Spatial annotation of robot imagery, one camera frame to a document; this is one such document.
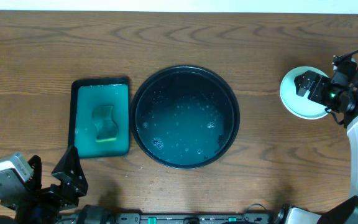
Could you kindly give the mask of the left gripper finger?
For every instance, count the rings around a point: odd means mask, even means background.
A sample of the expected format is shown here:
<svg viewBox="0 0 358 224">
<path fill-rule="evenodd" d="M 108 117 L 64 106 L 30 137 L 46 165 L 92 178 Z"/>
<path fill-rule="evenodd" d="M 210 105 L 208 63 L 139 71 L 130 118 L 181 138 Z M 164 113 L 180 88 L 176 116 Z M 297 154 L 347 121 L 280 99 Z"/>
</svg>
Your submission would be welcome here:
<svg viewBox="0 0 358 224">
<path fill-rule="evenodd" d="M 52 171 L 52 176 L 62 184 L 72 186 L 76 193 L 88 191 L 88 183 L 80 164 L 78 150 L 74 145 L 68 147 Z"/>
<path fill-rule="evenodd" d="M 28 160 L 33 170 L 33 175 L 27 182 L 27 186 L 31 190 L 40 190 L 42 188 L 42 160 L 39 156 L 34 155 Z"/>
</svg>

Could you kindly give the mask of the mint plate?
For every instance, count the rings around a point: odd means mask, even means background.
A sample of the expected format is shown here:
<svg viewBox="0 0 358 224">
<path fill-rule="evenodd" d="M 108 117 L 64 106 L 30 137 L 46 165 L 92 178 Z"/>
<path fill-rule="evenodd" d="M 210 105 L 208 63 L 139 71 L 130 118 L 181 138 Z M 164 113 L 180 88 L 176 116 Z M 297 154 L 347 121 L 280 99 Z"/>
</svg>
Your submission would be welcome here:
<svg viewBox="0 0 358 224">
<path fill-rule="evenodd" d="M 295 116 L 303 119 L 320 119 L 327 115 L 325 111 L 326 107 L 310 101 L 307 99 L 307 95 L 298 96 L 296 94 L 295 77 L 302 75 L 308 70 L 328 77 L 324 72 L 314 67 L 296 67 L 284 76 L 280 84 L 280 99 L 286 109 Z"/>
</svg>

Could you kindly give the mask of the green scrub sponge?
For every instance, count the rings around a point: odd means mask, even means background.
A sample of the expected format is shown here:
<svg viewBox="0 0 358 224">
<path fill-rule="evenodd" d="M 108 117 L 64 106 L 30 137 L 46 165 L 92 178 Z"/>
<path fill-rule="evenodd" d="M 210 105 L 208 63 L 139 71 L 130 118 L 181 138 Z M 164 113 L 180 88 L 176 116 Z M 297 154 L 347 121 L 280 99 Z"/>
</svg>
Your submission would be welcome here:
<svg viewBox="0 0 358 224">
<path fill-rule="evenodd" d="M 92 112 L 93 124 L 96 128 L 96 142 L 115 141 L 118 127 L 113 120 L 113 109 L 111 105 L 96 107 Z"/>
</svg>

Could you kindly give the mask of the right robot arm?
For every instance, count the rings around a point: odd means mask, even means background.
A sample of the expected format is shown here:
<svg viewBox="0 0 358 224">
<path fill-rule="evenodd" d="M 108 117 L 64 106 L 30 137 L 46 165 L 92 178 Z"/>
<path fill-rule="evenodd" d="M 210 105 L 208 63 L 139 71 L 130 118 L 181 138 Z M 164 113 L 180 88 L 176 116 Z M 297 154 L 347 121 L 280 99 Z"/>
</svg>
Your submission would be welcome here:
<svg viewBox="0 0 358 224">
<path fill-rule="evenodd" d="M 274 223 L 358 223 L 358 62 L 352 56 L 333 57 L 333 77 L 303 66 L 290 70 L 280 84 L 282 103 L 299 118 L 343 114 L 337 124 L 346 129 L 351 146 L 349 198 L 322 215 L 285 205 Z"/>
</svg>

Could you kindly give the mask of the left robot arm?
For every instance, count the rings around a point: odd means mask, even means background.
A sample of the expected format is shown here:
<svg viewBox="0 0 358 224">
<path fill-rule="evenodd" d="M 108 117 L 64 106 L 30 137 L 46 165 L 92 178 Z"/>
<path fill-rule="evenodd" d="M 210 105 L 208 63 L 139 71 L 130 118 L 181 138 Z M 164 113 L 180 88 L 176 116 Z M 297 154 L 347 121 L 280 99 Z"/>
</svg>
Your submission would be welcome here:
<svg viewBox="0 0 358 224">
<path fill-rule="evenodd" d="M 61 214 L 77 208 L 88 191 L 75 146 L 68 147 L 52 176 L 60 183 L 43 188 L 42 160 L 37 155 L 26 160 L 17 152 L 1 158 L 0 203 L 16 215 L 0 215 L 0 223 L 115 223 L 112 212 L 91 205 L 72 215 Z"/>
</svg>

